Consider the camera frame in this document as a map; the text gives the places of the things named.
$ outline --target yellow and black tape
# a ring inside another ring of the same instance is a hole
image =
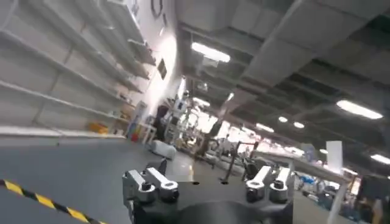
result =
[[[80,220],[81,222],[84,223],[90,223],[90,224],[106,224],[104,222],[97,221],[95,219],[92,219],[88,215],[85,215],[79,211],[76,211],[74,209],[71,209],[69,207],[63,206],[61,204],[58,204],[57,202],[54,202],[40,194],[33,193],[31,191],[28,191],[26,189],[21,188],[20,186],[11,183],[7,180],[2,180],[0,179],[0,187],[4,187],[16,194],[19,194],[21,196],[24,196],[29,199],[33,199],[34,201],[37,201],[46,207],[49,207],[51,209],[55,209],[56,211],[63,212],[65,214],[70,215],[71,217],[74,217],[77,220]]]

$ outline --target gray floor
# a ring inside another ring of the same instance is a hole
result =
[[[2,147],[0,178],[100,221],[125,224],[130,222],[122,205],[122,173],[130,169],[142,170],[148,161],[159,158],[140,145],[122,140],[58,147]],[[181,153],[168,163],[167,175],[177,181],[192,180],[193,172],[210,175],[210,166],[198,163],[193,166],[192,159]],[[0,217],[1,223],[6,224],[80,223],[4,189],[0,189]]]

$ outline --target ceiling light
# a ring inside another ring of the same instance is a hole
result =
[[[248,134],[254,134],[255,133],[254,131],[252,131],[251,129],[246,128],[246,127],[243,127],[243,131],[248,133]]]
[[[194,100],[195,102],[197,102],[197,103],[203,105],[203,106],[206,106],[206,107],[209,107],[209,106],[210,106],[210,103],[209,103],[209,102],[204,101],[204,100],[202,100],[202,99],[200,99],[200,98],[194,97],[193,100]]]
[[[341,109],[348,111],[349,113],[357,114],[363,117],[367,117],[369,119],[379,119],[383,118],[383,115],[380,113],[377,113],[375,111],[372,111],[370,109],[367,109],[365,107],[362,107],[360,105],[357,105],[355,103],[352,103],[348,100],[340,100],[336,103],[337,106],[339,106]]]
[[[264,131],[268,131],[268,132],[271,132],[273,133],[274,132],[274,129],[270,128],[270,127],[267,127],[263,124],[260,124],[260,123],[257,123],[256,124],[256,127],[259,128],[259,129],[263,129]]]
[[[343,167],[342,169],[343,169],[343,171],[345,171],[345,172],[347,172],[347,173],[350,173],[350,174],[352,174],[352,175],[355,175],[355,176],[358,175],[358,173],[356,173],[355,171],[350,170],[350,169],[348,169],[348,168]]]
[[[223,62],[229,62],[230,56],[221,52],[217,51],[216,49],[210,48],[208,46],[204,46],[200,43],[192,43],[191,45],[192,50],[198,51],[201,54],[204,54],[205,57],[216,60],[216,61],[223,61]]]
[[[295,126],[296,128],[304,128],[304,127],[305,127],[304,124],[299,123],[299,122],[294,122],[294,126]]]
[[[326,149],[320,149],[319,150],[321,153],[323,153],[323,154],[328,154],[328,151],[326,151]]]
[[[165,26],[163,26],[160,30],[160,32],[158,33],[158,36],[162,36],[163,35],[163,32],[165,30]]]
[[[234,97],[234,93],[230,93],[227,98],[227,101],[230,101],[231,99],[233,99],[233,97]]]
[[[379,154],[372,155],[371,158],[386,165],[390,165],[390,159]]]
[[[286,122],[288,122],[288,119],[285,117],[279,117],[279,121],[282,123],[286,123]]]

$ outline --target cable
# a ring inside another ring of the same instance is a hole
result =
[[[156,8],[154,6],[154,1],[155,0],[151,0],[152,14],[153,14],[153,17],[155,19],[158,19],[161,16],[161,14],[163,13],[163,0],[158,0],[158,3],[160,5],[160,8],[158,9],[158,11],[156,11]]]

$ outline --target white wall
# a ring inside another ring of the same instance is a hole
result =
[[[156,58],[157,65],[163,58],[165,61],[167,74],[162,80],[157,67],[148,66],[150,80],[136,77],[139,88],[144,94],[132,93],[133,104],[143,100],[148,104],[147,113],[154,114],[158,104],[166,97],[174,97],[180,85],[180,62],[177,50],[177,19],[175,11],[175,0],[163,0],[163,13],[168,22],[164,32],[159,33],[163,27],[163,17],[155,19],[151,10],[151,1],[138,0],[138,14],[136,18],[145,39],[153,50],[153,56]]]

